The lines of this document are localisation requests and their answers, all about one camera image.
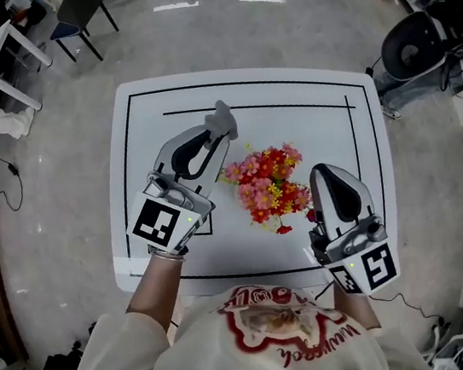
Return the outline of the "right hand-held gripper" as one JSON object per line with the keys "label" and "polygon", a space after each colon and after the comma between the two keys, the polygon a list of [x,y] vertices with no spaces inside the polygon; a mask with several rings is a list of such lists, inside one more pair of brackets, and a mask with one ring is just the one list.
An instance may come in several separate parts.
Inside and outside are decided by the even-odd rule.
{"label": "right hand-held gripper", "polygon": [[399,276],[385,225],[361,180],[319,163],[310,172],[310,191],[319,225],[310,231],[311,248],[344,292],[369,296]]}

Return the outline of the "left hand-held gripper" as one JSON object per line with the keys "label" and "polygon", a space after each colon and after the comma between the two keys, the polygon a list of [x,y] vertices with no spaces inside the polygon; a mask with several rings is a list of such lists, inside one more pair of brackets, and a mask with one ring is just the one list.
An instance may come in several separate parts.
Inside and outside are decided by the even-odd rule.
{"label": "left hand-held gripper", "polygon": [[[143,240],[151,251],[177,254],[205,223],[215,209],[208,198],[230,143],[225,135],[207,147],[210,136],[207,128],[198,125],[160,149],[148,185],[135,197],[128,236]],[[181,184],[173,180],[175,175],[181,177]]]}

